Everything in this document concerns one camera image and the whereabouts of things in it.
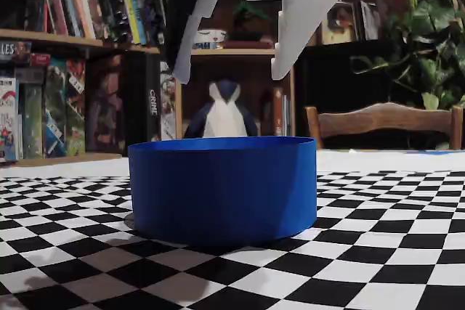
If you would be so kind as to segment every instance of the board game box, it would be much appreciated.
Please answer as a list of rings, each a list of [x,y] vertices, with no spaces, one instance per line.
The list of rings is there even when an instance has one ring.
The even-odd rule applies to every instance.
[[[0,41],[0,63],[29,65],[31,43],[24,41]]]
[[[27,83],[22,91],[23,155],[25,159],[42,158],[42,86]]]
[[[0,162],[18,160],[16,95],[16,79],[0,77]]]
[[[86,148],[91,152],[126,152],[122,56],[104,58],[88,66],[89,102],[86,108]]]
[[[44,157],[66,156],[66,61],[52,58],[44,87],[43,142]]]
[[[176,139],[176,78],[166,62],[160,62],[161,140]]]
[[[66,67],[66,152],[67,156],[76,156],[86,152],[86,63],[83,60],[68,60]]]

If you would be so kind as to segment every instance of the picture frame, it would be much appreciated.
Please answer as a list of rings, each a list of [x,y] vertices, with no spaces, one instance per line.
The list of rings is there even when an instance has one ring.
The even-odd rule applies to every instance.
[[[319,44],[343,44],[358,40],[354,4],[343,1],[337,2],[321,23]]]

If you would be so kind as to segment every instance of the black book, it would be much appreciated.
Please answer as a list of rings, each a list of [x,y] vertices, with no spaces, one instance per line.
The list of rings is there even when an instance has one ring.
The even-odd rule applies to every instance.
[[[126,144],[161,140],[159,56],[125,54],[122,73]]]

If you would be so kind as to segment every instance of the wooden bookcase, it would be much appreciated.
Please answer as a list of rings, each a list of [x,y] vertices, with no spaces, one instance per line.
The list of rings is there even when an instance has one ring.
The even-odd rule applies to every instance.
[[[237,0],[220,0],[211,19],[205,19],[201,28],[225,29],[231,26],[231,6]],[[277,15],[277,9],[273,5],[266,5],[268,12]],[[82,50],[85,57],[99,57],[108,54],[117,54],[130,51],[147,52],[159,54],[156,48],[142,47],[135,45],[115,45],[101,40],[77,38],[72,36],[59,36],[47,33],[28,32],[23,30],[0,29],[0,39],[31,41],[33,43],[46,46],[67,47],[70,49]],[[274,86],[281,86],[291,101],[291,134],[296,132],[296,106],[295,102],[295,80],[294,69],[282,81],[271,79],[270,59],[274,55],[272,49],[218,49],[218,50],[193,50],[192,66],[193,74],[188,85],[177,84],[176,111],[177,111],[177,136],[180,138],[185,130],[185,125],[208,98],[208,84],[213,76],[219,75],[220,70],[227,71],[227,74],[236,77],[235,80],[241,84],[242,95],[249,101],[246,107],[257,117],[259,115],[259,95],[261,91],[271,89]],[[83,160],[104,160],[118,157],[118,155],[106,154],[86,154],[83,157],[64,159],[40,159],[24,160],[17,166],[41,166],[52,165],[54,163],[75,162]]]

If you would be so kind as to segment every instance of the table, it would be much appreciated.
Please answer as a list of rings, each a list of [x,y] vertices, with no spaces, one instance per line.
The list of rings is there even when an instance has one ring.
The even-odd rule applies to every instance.
[[[379,153],[392,162],[371,171],[363,166],[374,158],[321,154],[315,225],[240,249],[134,231],[124,159],[111,160],[122,176],[106,176],[107,162],[92,165],[98,176],[85,175],[89,164],[72,177],[63,166],[0,171],[0,309],[457,309],[465,155],[418,154],[431,167],[422,172],[390,168],[412,161],[400,153]],[[339,159],[333,171],[325,157]]]

